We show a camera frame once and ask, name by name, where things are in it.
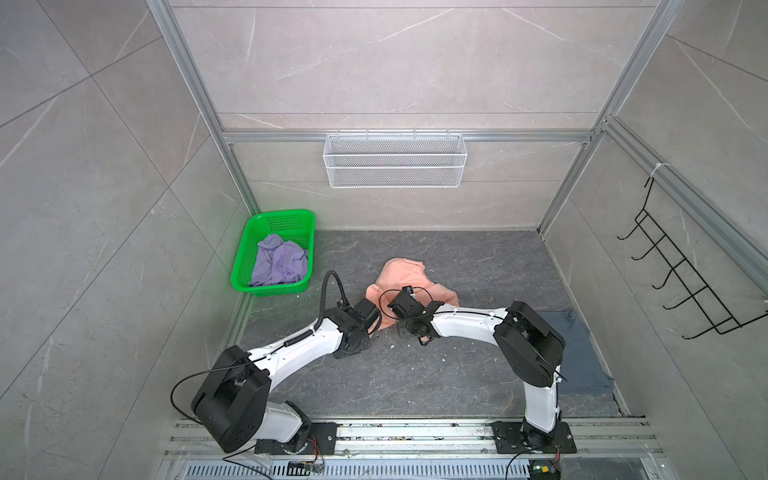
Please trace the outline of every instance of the white zip tie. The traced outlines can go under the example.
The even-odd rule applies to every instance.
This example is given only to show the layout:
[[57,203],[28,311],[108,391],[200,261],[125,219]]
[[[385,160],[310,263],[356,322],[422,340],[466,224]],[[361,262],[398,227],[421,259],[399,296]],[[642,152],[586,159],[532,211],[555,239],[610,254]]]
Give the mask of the white zip tie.
[[656,170],[658,170],[659,167],[661,167],[662,165],[666,165],[667,167],[671,167],[672,166],[672,164],[662,164],[661,162],[657,162],[656,166],[654,167],[654,169],[650,171],[650,175],[653,177],[653,175],[656,173]]

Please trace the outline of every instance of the black hook rack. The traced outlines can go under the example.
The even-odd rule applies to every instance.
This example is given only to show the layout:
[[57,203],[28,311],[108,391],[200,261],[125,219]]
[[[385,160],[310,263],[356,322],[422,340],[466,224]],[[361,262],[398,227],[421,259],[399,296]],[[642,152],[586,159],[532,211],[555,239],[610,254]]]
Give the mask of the black hook rack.
[[[627,238],[629,238],[629,236],[631,234],[633,234],[635,232],[635,230],[639,229],[640,231],[642,231],[643,234],[645,234],[645,237],[651,242],[651,247],[650,247],[650,249],[648,249],[647,252],[643,253],[640,257],[638,257],[638,258],[631,257],[632,260],[642,260],[650,252],[656,250],[661,255],[661,258],[664,259],[664,262],[666,262],[667,265],[670,267],[670,271],[669,271],[669,273],[667,273],[667,276],[664,278],[664,282],[662,282],[662,284],[659,285],[659,286],[655,286],[653,284],[651,284],[651,286],[654,289],[656,289],[656,290],[660,290],[660,289],[664,288],[664,286],[667,285],[667,281],[670,279],[670,276],[672,276],[672,274],[674,273],[674,275],[677,277],[677,279],[683,285],[683,288],[685,288],[685,290],[688,292],[688,296],[685,297],[684,299],[682,299],[676,305],[673,305],[673,306],[663,306],[663,308],[665,310],[673,310],[673,309],[676,309],[677,307],[679,307],[680,305],[682,305],[683,303],[686,303],[688,300],[693,300],[696,303],[696,305],[699,307],[699,310],[701,310],[701,312],[704,314],[704,317],[707,319],[707,322],[709,322],[710,325],[711,325],[709,328],[707,328],[707,329],[697,333],[696,335],[693,335],[693,336],[685,336],[685,335],[683,335],[682,337],[684,339],[686,339],[686,340],[691,340],[691,339],[697,338],[698,336],[702,336],[704,333],[707,333],[707,332],[709,332],[711,330],[716,331],[720,335],[724,335],[724,334],[726,334],[728,332],[733,332],[735,329],[739,329],[739,328],[741,328],[743,326],[749,325],[752,322],[756,322],[757,320],[759,320],[759,319],[761,319],[763,317],[768,316],[768,310],[766,310],[766,312],[763,315],[755,317],[755,318],[753,318],[753,319],[751,319],[749,321],[746,321],[746,322],[740,322],[735,316],[733,316],[733,314],[730,312],[728,307],[725,306],[725,303],[723,303],[723,301],[717,296],[715,291],[712,290],[712,287],[710,286],[710,284],[704,279],[704,277],[701,276],[701,274],[699,273],[699,270],[697,270],[697,268],[688,260],[688,257],[686,257],[683,254],[682,251],[680,251],[680,248],[678,248],[678,246],[675,244],[675,242],[673,242],[672,239],[669,237],[669,235],[667,235],[667,232],[665,232],[664,229],[661,228],[661,225],[659,225],[659,223],[650,215],[648,210],[646,210],[646,207],[648,205],[648,197],[650,196],[650,189],[653,188],[653,186],[654,186],[654,179],[653,179],[653,177],[649,177],[648,180],[646,180],[645,185],[643,186],[643,188],[646,188],[646,187],[648,188],[648,193],[645,195],[645,201],[643,202],[643,208],[640,210],[640,213],[638,213],[635,216],[635,218],[634,218],[634,222],[635,222],[634,228],[632,229],[632,231],[626,237],[623,237],[623,238],[622,237],[616,237],[616,238],[618,238],[619,240],[626,240]],[[651,236],[648,234],[648,232],[645,230],[645,228],[642,225],[642,223],[645,222],[646,220],[649,220],[649,221],[653,222],[653,224],[656,226],[656,228],[659,229],[659,231],[662,233],[661,238],[659,238],[658,240],[655,240],[655,241],[653,240],[653,238],[651,238]],[[669,243],[672,245],[672,247],[674,247],[674,249],[683,258],[682,260],[680,260],[679,262],[675,263],[674,265],[672,264],[672,262],[670,262],[669,258],[667,258],[667,256],[664,255],[664,252],[661,251],[661,249],[659,248],[659,243],[661,243],[661,241],[664,240],[665,238],[667,240],[669,240]],[[680,266],[683,266],[684,264],[688,265],[692,269],[692,271],[694,271],[695,274],[699,277],[699,280],[701,280],[701,282],[704,284],[704,286],[702,286],[701,288],[699,288],[695,292],[691,291],[691,288],[685,283],[683,278],[677,272],[677,268],[680,267]],[[702,293],[705,290],[709,290],[709,292],[712,293],[712,295],[717,300],[717,302],[726,311],[727,318],[725,320],[722,320],[722,321],[719,321],[719,322],[715,323],[710,318],[709,314],[707,314],[707,311],[704,309],[704,307],[701,306],[701,303],[699,303],[699,300],[696,298],[696,295],[698,295],[699,293]],[[727,323],[727,322],[729,322],[731,320],[733,320],[735,322],[735,324],[736,324],[735,326],[727,326],[727,327],[723,326],[723,324],[725,324],[725,323]]]

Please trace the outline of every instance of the green plastic laundry basket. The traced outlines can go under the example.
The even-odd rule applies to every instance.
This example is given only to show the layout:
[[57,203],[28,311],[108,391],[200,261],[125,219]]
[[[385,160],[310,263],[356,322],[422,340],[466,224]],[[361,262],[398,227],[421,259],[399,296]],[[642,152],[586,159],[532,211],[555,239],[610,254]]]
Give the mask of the green plastic laundry basket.
[[[309,254],[309,269],[306,276],[296,283],[284,285],[248,286],[256,264],[258,244],[270,234],[277,233],[286,242],[292,240]],[[232,269],[232,286],[240,292],[255,296],[285,295],[306,290],[312,276],[315,250],[315,214],[309,210],[279,210],[254,215],[243,230],[240,249],[237,251],[235,267]]]

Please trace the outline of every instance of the white wire basket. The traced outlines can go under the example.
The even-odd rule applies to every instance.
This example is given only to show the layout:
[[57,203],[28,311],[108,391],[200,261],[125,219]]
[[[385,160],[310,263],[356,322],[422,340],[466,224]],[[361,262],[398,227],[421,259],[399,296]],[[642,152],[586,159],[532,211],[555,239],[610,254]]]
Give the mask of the white wire basket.
[[467,148],[460,134],[332,134],[323,160],[332,188],[458,187]]

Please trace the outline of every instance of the blue-gray cloth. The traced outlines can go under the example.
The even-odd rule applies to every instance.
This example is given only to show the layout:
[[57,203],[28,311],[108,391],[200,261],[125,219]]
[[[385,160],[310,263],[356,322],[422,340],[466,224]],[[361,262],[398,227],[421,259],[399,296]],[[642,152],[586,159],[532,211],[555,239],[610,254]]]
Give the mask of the blue-gray cloth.
[[309,252],[298,243],[283,241],[277,233],[272,233],[259,242],[256,265],[250,286],[278,285],[295,283],[306,276],[309,269]]
[[592,347],[589,329],[574,311],[537,312],[565,340],[560,371],[568,381],[558,384],[562,393],[611,393],[614,381],[606,375]]

